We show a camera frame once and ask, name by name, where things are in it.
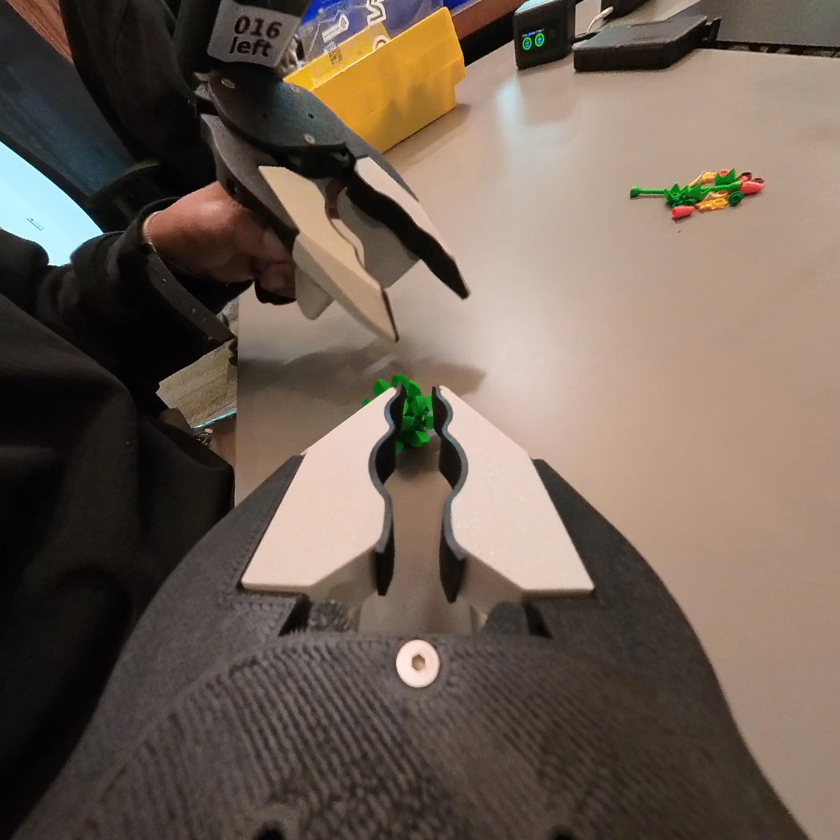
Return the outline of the person's left hand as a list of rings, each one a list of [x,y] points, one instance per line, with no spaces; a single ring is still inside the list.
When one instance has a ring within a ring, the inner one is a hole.
[[[143,237],[168,266],[201,281],[230,290],[255,286],[282,303],[296,297],[289,249],[218,182],[153,212]]]

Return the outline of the black device with green display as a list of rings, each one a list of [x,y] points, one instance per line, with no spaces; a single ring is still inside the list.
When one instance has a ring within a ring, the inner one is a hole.
[[[561,60],[575,38],[575,1],[527,1],[514,13],[512,32],[518,70]]]

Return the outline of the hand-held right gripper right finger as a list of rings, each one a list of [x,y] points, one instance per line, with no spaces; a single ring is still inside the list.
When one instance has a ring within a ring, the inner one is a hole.
[[[438,470],[451,487],[439,576],[447,602],[523,604],[594,591],[529,453],[446,386],[432,393]]]

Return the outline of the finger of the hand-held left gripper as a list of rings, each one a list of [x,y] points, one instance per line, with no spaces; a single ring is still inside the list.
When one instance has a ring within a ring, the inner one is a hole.
[[[459,298],[469,288],[455,257],[415,195],[370,156],[360,157],[326,187],[337,231],[384,288],[415,266],[426,268]]]
[[[385,290],[364,267],[353,235],[328,215],[316,183],[277,165],[261,165],[259,172],[297,228],[292,256],[310,285],[384,340],[397,341]]]

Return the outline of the clear plastic bag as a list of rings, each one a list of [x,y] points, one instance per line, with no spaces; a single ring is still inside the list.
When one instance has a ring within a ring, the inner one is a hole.
[[[311,2],[297,32],[298,57],[309,63],[369,28],[380,41],[392,39],[444,7],[442,1]]]

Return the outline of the pile of small flower bricks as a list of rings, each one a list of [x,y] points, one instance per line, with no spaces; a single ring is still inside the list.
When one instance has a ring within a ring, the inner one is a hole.
[[[664,196],[672,220],[680,221],[695,213],[736,207],[745,197],[760,194],[764,186],[765,180],[750,171],[705,171],[686,185],[671,186]]]

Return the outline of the grey wrist watch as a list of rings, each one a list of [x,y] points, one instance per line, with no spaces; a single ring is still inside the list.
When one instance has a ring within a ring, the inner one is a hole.
[[[154,287],[173,307],[175,313],[201,334],[204,341],[216,345],[233,341],[235,336],[230,331],[227,321],[207,309],[184,288],[153,245],[148,226],[157,214],[157,211],[150,213],[140,228],[145,264]]]

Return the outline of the large green brick leaf rosette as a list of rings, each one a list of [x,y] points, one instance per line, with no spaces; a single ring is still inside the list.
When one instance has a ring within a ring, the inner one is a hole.
[[[393,439],[394,440],[394,447],[396,452],[396,438],[400,432],[402,420],[403,420],[403,404],[405,401],[405,393],[401,386],[397,386],[396,388],[391,386],[391,379],[378,379],[372,386],[372,397],[366,397],[363,399],[362,405],[367,406],[370,403],[375,402],[379,399],[383,394],[387,394],[390,391],[399,392],[402,394],[401,397],[398,399],[389,399],[388,403],[385,404],[384,408],[384,417],[386,420],[386,428],[385,430],[381,430],[378,433],[377,437],[374,439],[377,445],[381,445],[383,441],[386,439]]]

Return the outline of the black power brick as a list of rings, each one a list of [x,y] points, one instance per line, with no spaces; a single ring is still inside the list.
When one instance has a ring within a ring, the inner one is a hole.
[[[719,17],[691,14],[606,27],[573,47],[573,67],[576,72],[666,69],[695,49],[713,46],[720,25]]]

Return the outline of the person's black clad torso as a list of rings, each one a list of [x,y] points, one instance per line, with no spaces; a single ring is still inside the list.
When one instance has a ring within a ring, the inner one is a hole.
[[[145,607],[227,512],[233,470],[158,420],[218,345],[177,313],[78,347],[2,297],[2,838],[67,761]]]

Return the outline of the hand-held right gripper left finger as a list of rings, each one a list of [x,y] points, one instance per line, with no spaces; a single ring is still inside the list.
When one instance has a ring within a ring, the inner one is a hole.
[[[297,470],[241,578],[247,591],[384,595],[395,560],[385,483],[396,467],[405,388],[387,387],[296,459]]]

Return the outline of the yellow plastic bin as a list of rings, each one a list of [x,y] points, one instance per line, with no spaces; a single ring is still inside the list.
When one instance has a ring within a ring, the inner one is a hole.
[[[375,24],[286,77],[384,153],[455,109],[466,63],[442,7],[399,35]]]

